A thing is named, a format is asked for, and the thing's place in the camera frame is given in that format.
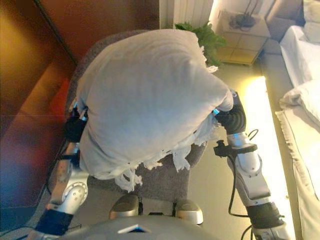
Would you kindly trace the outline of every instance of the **nightstand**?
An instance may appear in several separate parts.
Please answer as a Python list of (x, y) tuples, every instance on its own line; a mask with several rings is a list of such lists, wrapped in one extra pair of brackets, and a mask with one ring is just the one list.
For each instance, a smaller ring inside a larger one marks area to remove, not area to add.
[(240, 13), (221, 11), (219, 13), (216, 33), (226, 39), (226, 46), (217, 49), (217, 57), (222, 62), (252, 65), (260, 54), (264, 44), (270, 38), (266, 21), (253, 16), (252, 27), (231, 27), (229, 22)]

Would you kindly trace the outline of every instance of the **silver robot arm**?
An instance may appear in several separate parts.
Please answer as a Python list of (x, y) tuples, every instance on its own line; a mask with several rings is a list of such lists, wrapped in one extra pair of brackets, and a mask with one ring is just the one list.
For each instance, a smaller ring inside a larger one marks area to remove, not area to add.
[(64, 126), (67, 143), (57, 163), (56, 182), (35, 230), (28, 240), (57, 239), (66, 233), (69, 224), (88, 195), (89, 174), (79, 167), (79, 141), (88, 120), (87, 111), (79, 116), (77, 103), (72, 103), (70, 118)]
[(290, 240), (286, 223), (271, 199), (268, 185), (262, 175), (262, 160), (257, 145), (251, 143), (245, 133), (246, 115), (238, 94), (233, 95), (234, 105), (229, 112), (213, 111), (215, 118), (226, 129), (227, 143), (218, 141), (214, 148), (217, 156), (227, 157), (247, 215), (257, 240)]

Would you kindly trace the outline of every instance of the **mattress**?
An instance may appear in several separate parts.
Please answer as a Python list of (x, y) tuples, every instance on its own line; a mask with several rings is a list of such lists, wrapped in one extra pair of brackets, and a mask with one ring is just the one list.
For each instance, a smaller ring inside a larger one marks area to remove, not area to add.
[(320, 126), (300, 106), (276, 113), (292, 158), (302, 236), (320, 236)]
[(320, 80), (320, 45), (308, 42), (303, 27), (291, 26), (280, 47), (294, 87), (310, 80)]

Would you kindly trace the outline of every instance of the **pillow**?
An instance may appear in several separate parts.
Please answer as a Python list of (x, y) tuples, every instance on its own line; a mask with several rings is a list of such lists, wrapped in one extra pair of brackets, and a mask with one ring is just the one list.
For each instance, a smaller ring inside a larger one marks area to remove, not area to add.
[(133, 191), (148, 169), (173, 154), (177, 170), (189, 168), (191, 144), (211, 137), (219, 106), (233, 106), (227, 85), (206, 69), (196, 35), (154, 30), (107, 46), (78, 83), (78, 109), (88, 108), (80, 140), (80, 167)]
[(320, 0), (303, 0), (303, 15), (306, 22), (320, 23)]
[(320, 43), (320, 22), (306, 22), (303, 31), (308, 42), (316, 44)]
[(288, 106), (300, 105), (306, 114), (320, 126), (320, 80), (307, 81), (288, 91), (280, 99), (280, 106), (286, 109)]

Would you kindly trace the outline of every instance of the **brown wall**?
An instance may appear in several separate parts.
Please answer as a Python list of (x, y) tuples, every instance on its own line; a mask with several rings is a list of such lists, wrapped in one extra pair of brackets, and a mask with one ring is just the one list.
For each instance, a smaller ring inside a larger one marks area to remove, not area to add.
[(23, 224), (63, 140), (75, 64), (32, 0), (1, 0), (1, 229)]
[(159, 28), (159, 0), (41, 0), (76, 59), (119, 32)]

